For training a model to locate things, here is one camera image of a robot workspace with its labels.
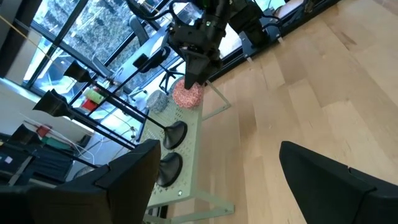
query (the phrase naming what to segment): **desk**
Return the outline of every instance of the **desk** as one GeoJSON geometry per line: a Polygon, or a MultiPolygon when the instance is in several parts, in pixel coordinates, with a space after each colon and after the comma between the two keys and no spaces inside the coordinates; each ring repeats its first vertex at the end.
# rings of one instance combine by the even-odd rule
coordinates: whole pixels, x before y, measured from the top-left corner
{"type": "MultiPolygon", "coordinates": [[[[224,201],[208,192],[197,189],[197,170],[198,170],[198,153],[200,150],[200,135],[201,135],[201,122],[207,118],[214,116],[226,109],[231,105],[228,100],[210,83],[208,86],[212,88],[225,102],[225,105],[220,109],[212,112],[211,114],[202,117],[203,103],[194,110],[186,110],[179,108],[173,100],[170,100],[166,109],[155,114],[150,112],[149,116],[164,125],[173,124],[176,121],[184,121],[188,125],[188,132],[184,141],[174,149],[183,158],[183,166],[181,173],[177,180],[170,187],[162,188],[155,184],[152,191],[151,198],[148,203],[148,208],[155,208],[164,205],[171,205],[173,203],[190,200],[191,198],[200,198],[206,202],[215,205],[215,209],[183,215],[180,217],[173,217],[163,219],[159,217],[152,217],[146,215],[145,221],[155,223],[185,223],[194,220],[201,220],[206,218],[213,218],[222,215],[234,213],[234,205],[230,202],[224,201]]],[[[162,139],[164,136],[163,130],[151,122],[146,122],[142,132],[141,142],[146,139],[162,139]]],[[[162,146],[162,157],[166,156],[172,151],[166,150],[162,146]]]]}

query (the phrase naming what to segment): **yellow object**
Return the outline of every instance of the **yellow object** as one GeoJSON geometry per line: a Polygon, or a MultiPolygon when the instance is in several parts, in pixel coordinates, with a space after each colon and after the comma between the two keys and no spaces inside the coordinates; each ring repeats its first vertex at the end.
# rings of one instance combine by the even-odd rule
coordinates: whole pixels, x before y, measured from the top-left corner
{"type": "Polygon", "coordinates": [[[103,97],[101,94],[89,88],[83,92],[83,95],[96,104],[100,104],[105,99],[105,97],[103,97]]]}

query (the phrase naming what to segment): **red object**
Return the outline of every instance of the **red object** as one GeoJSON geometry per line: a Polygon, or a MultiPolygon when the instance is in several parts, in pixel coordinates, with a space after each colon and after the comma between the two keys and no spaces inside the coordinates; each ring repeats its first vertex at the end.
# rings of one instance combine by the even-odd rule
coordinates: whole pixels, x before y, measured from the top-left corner
{"type": "Polygon", "coordinates": [[[198,106],[203,100],[205,91],[201,85],[195,83],[190,90],[184,88],[185,79],[179,80],[174,87],[174,102],[181,108],[191,109],[198,106]]]}
{"type": "Polygon", "coordinates": [[[51,126],[40,126],[37,128],[36,133],[40,137],[44,137],[46,134],[48,134],[50,132],[51,129],[52,129],[51,126]]]}
{"type": "Polygon", "coordinates": [[[88,111],[93,111],[98,105],[91,101],[91,100],[86,100],[83,104],[82,104],[82,108],[87,109],[88,111]]]}

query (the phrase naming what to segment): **black suction cup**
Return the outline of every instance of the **black suction cup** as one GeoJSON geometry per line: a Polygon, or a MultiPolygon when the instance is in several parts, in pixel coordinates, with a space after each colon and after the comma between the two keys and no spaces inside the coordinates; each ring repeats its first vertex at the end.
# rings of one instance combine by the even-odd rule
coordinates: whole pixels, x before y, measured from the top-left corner
{"type": "Polygon", "coordinates": [[[163,145],[166,149],[175,149],[185,139],[188,126],[183,121],[177,121],[164,129],[163,145]]]}
{"type": "Polygon", "coordinates": [[[37,136],[37,133],[29,130],[25,125],[21,124],[18,129],[10,137],[11,141],[27,144],[42,144],[42,141],[37,136]]]}
{"type": "Polygon", "coordinates": [[[159,166],[159,174],[156,183],[161,187],[172,185],[181,173],[182,156],[176,152],[167,154],[159,166]]]}
{"type": "Polygon", "coordinates": [[[54,117],[67,116],[72,119],[73,114],[69,111],[68,106],[65,97],[52,90],[45,93],[41,100],[33,107],[33,110],[43,111],[54,117]]]}
{"type": "Polygon", "coordinates": [[[89,71],[80,66],[76,60],[74,60],[72,64],[70,64],[70,66],[63,75],[73,78],[78,82],[93,82],[93,79],[90,77],[89,71]]]}

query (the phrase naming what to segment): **wooden floor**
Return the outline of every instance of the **wooden floor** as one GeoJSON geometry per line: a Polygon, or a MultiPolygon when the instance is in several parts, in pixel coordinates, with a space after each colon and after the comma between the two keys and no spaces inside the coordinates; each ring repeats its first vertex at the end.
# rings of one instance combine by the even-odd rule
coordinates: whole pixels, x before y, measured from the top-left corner
{"type": "MultiPolygon", "coordinates": [[[[342,0],[217,80],[233,107],[203,123],[200,187],[236,212],[197,223],[305,223],[283,140],[398,184],[397,40],[396,0],[342,0]]],[[[209,91],[204,113],[221,104],[209,91]]],[[[180,203],[169,215],[206,208],[180,203]]]]}

